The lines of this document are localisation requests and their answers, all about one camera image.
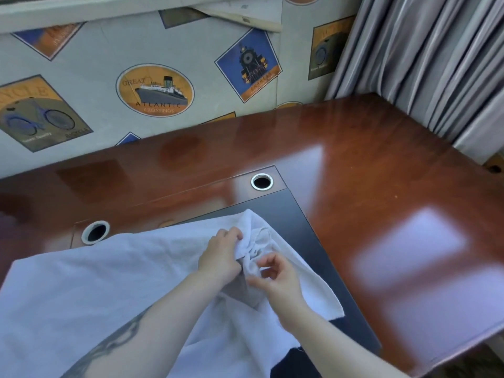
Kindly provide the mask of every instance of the white towel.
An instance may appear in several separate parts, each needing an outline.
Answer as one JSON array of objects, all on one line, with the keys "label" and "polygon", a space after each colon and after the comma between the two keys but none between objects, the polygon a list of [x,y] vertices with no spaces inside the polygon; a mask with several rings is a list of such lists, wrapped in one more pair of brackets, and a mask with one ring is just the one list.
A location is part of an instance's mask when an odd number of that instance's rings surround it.
[{"label": "white towel", "polygon": [[[243,232],[235,257],[241,259],[244,270],[254,273],[256,266],[250,264],[254,257],[275,249],[293,263],[303,295],[314,311],[326,319],[343,316],[331,288],[268,223],[247,210],[119,234],[94,246],[15,261],[0,290],[0,375],[60,377],[105,337],[195,271],[210,237],[218,229],[232,226]],[[280,326],[261,293],[250,292],[256,295],[251,300],[230,297],[242,288],[228,294],[224,289],[205,309],[170,378],[267,378],[289,349],[299,346]],[[241,301],[251,301],[255,307]]]}]

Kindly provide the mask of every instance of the bicycle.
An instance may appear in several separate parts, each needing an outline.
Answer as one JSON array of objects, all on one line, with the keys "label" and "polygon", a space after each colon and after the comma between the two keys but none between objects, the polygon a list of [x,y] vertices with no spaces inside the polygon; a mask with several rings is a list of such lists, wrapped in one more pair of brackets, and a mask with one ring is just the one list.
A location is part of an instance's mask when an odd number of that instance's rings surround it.
[{"label": "bicycle", "polygon": [[32,121],[25,116],[15,112],[15,107],[7,108],[8,113],[4,116],[7,126],[11,129],[22,133],[23,135],[33,136],[38,130],[46,130],[44,122],[52,124],[54,127],[62,130],[71,130],[75,127],[75,121],[72,117],[60,110],[43,109],[36,101],[30,101],[30,104],[35,108],[37,113],[37,121]]}]

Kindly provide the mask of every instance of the person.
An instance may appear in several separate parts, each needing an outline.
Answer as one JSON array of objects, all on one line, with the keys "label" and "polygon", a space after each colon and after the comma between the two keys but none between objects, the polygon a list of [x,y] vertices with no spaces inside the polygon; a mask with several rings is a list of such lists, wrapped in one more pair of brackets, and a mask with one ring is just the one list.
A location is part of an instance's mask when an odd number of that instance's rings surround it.
[{"label": "person", "polygon": [[[166,378],[194,324],[217,293],[240,272],[234,259],[242,232],[220,229],[189,274],[171,292],[123,325],[76,362],[61,378]],[[263,290],[284,329],[296,337],[323,378],[406,378],[320,317],[306,304],[291,263],[278,253],[257,265]]]}]

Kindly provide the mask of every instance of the wallpaper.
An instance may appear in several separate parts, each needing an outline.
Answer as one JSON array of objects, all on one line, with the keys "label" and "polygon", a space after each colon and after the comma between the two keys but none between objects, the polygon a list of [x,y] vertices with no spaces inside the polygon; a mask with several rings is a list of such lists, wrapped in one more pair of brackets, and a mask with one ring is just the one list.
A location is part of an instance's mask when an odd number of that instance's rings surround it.
[{"label": "wallpaper", "polygon": [[281,33],[179,8],[0,35],[0,177],[321,101],[361,0],[283,0]]}]

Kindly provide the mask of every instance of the gray curtain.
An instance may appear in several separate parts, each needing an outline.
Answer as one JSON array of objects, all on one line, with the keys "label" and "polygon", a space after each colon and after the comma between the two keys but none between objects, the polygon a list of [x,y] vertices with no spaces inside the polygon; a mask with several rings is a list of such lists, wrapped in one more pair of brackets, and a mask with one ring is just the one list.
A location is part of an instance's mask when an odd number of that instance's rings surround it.
[{"label": "gray curtain", "polygon": [[504,146],[504,0],[363,0],[326,100],[375,92],[478,163]]}]

